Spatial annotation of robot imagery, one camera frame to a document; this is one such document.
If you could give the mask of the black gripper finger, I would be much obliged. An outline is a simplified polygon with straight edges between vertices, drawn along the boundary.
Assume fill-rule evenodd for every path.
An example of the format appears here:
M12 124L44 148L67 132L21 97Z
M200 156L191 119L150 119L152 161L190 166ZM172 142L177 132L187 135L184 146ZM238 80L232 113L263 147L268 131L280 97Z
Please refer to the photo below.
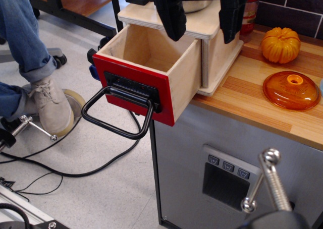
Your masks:
M178 41L186 31L186 16L180 0L153 0L168 37Z
M246 0L220 0L220 28L224 35L224 43L233 41L241 30Z

